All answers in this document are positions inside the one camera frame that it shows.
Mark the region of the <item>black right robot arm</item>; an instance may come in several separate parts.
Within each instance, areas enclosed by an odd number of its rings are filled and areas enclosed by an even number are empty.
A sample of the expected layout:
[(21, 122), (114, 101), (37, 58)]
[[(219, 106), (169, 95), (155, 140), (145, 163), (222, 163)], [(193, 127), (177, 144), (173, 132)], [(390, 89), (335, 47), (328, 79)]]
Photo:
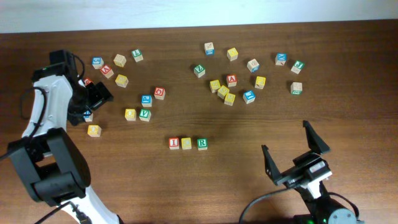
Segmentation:
[(327, 191), (323, 181), (332, 175), (332, 171), (322, 154), (330, 147), (315, 132), (311, 124), (304, 120), (309, 151), (293, 160), (294, 166), (280, 172), (272, 159), (269, 148), (262, 145), (265, 172), (275, 185), (284, 185), (296, 190), (303, 199), (309, 214), (294, 216), (295, 223), (362, 223), (359, 209), (345, 197)]

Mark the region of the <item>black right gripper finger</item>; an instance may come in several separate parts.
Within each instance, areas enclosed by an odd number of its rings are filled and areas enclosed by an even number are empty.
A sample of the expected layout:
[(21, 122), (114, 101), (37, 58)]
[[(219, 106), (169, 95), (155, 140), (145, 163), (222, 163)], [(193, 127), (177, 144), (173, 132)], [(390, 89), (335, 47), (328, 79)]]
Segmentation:
[(282, 178), (282, 175), (269, 153), (269, 148), (262, 145), (261, 149), (264, 155), (265, 172), (275, 185), (279, 185), (278, 181)]
[(317, 154), (325, 154), (330, 152), (330, 147), (327, 143), (315, 132), (311, 124), (307, 120), (303, 120), (303, 127), (305, 128), (308, 147), (312, 152)]

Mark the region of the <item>red A wooden block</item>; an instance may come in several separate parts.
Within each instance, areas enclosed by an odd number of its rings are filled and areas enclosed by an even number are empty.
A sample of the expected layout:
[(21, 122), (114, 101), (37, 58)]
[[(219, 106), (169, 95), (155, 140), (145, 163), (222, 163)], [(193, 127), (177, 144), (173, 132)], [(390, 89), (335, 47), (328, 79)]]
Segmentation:
[(235, 74), (227, 75), (226, 82), (228, 87), (233, 87), (237, 85), (237, 76)]

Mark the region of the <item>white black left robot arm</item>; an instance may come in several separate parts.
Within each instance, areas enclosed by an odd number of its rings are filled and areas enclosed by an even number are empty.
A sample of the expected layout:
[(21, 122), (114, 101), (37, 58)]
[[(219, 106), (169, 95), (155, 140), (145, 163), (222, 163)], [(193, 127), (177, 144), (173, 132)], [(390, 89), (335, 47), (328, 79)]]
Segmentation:
[(99, 82), (84, 82), (79, 57), (68, 50), (49, 54), (50, 64), (33, 73), (34, 105), (26, 130), (10, 142), (10, 158), (30, 197), (71, 215), (77, 223), (122, 223), (91, 186), (88, 164), (67, 134), (67, 123), (85, 122), (94, 110), (113, 100)]

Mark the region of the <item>yellow C wooden block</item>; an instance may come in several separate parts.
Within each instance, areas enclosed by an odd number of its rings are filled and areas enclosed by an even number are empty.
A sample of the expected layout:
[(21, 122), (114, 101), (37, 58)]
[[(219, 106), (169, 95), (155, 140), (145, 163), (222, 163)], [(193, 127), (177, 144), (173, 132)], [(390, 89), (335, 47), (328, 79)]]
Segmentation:
[(181, 146), (182, 146), (183, 150), (191, 149), (192, 148), (192, 139), (191, 138), (182, 138)]

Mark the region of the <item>red I wooden block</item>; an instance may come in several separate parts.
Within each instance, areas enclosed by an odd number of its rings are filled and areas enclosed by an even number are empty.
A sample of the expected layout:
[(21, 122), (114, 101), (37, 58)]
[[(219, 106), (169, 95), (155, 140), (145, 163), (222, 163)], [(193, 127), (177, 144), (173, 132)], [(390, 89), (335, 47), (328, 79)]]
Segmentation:
[(180, 148), (179, 138), (170, 138), (169, 139), (169, 148), (170, 150), (176, 150)]

